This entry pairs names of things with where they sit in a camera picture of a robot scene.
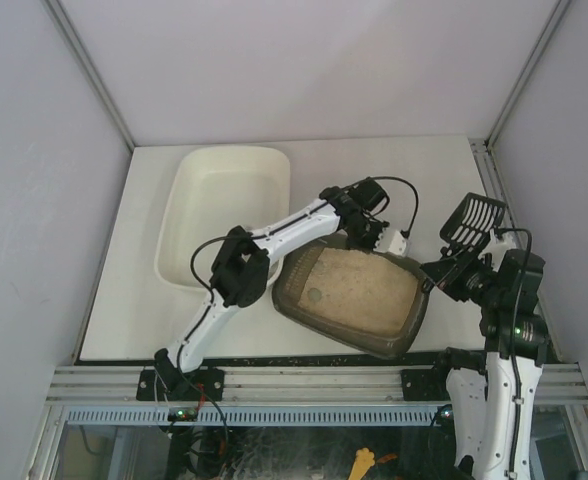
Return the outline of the black slotted litter scoop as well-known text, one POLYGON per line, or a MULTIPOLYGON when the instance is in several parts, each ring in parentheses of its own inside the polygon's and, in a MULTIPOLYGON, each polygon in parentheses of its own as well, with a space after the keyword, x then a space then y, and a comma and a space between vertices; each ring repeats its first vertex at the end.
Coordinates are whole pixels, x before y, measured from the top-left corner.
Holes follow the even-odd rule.
POLYGON ((507 205, 500 200, 467 193, 439 232, 446 244, 441 255, 447 258, 467 251, 480 253, 490 241, 490 232, 501 225, 506 210, 507 205))

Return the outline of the dark translucent litter box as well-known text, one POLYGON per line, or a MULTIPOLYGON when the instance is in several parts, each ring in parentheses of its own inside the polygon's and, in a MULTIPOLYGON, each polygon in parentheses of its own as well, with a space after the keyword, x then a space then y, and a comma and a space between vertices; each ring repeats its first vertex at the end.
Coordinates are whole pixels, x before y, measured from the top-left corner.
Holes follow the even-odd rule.
POLYGON ((283 316, 334 341, 381 359, 407 353, 423 324, 430 295, 412 258, 347 247, 332 234, 287 255, 272 287, 283 316), (322 299, 307 292, 317 288, 322 299))

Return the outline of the grey round litter clump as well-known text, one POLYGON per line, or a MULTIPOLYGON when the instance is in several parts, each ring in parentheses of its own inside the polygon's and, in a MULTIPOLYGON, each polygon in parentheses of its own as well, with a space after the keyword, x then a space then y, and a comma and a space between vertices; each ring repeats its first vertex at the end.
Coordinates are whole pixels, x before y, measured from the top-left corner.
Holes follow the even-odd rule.
POLYGON ((317 288, 311 288, 307 292, 308 299, 312 302, 318 302, 322 299, 322 292, 317 288))

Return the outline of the white plastic bin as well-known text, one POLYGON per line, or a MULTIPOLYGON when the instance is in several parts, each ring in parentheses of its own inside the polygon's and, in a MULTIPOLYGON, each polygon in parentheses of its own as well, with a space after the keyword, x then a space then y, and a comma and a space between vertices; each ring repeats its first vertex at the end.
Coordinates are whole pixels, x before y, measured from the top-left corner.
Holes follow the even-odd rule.
POLYGON ((254 230, 289 215, 290 161, 263 146, 214 146, 183 158, 166 204, 155 255, 165 284, 201 291, 190 270, 197 247, 235 226, 254 230))

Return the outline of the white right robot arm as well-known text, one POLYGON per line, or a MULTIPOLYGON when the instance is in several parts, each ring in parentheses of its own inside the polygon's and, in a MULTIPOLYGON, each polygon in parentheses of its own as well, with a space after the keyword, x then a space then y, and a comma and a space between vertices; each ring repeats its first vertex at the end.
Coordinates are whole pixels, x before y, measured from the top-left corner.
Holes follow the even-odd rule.
POLYGON ((498 269, 465 253, 421 266, 426 288, 481 310, 484 350, 450 348, 445 387, 453 408, 457 479, 527 479, 536 389, 550 337, 535 312, 545 261, 507 251, 498 269))

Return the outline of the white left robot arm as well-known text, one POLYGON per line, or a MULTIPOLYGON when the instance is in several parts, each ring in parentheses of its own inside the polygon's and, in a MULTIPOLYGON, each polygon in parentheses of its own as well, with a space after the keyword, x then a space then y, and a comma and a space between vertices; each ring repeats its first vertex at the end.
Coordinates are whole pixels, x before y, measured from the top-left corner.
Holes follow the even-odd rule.
POLYGON ((388 224, 373 210, 389 200, 373 177, 346 187, 328 187, 302 210, 264 228, 232 228, 206 241, 195 252, 220 243, 203 283, 206 296, 184 332, 154 355, 160 386, 170 400, 183 399, 192 389, 189 375, 202 364, 205 351, 228 320, 256 303, 267 289, 270 268, 294 250, 338 231, 355 247, 372 251, 388 224))

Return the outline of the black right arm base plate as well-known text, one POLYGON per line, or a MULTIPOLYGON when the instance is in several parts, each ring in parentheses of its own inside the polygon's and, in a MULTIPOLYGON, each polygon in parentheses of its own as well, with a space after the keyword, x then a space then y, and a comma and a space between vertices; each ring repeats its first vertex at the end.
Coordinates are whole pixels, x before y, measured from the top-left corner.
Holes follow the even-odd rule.
POLYGON ((446 377, 435 368, 403 369, 400 373, 403 399, 409 402, 446 401, 446 377))

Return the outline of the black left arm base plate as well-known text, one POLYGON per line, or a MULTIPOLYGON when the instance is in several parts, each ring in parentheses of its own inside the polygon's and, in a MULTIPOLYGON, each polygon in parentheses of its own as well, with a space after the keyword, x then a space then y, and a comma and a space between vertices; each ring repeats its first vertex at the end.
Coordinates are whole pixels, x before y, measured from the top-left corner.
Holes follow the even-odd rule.
POLYGON ((197 401, 201 398, 218 402, 223 397, 225 372, 218 368, 196 370, 189 374, 161 377, 155 369, 144 369, 138 379, 138 401, 197 401))

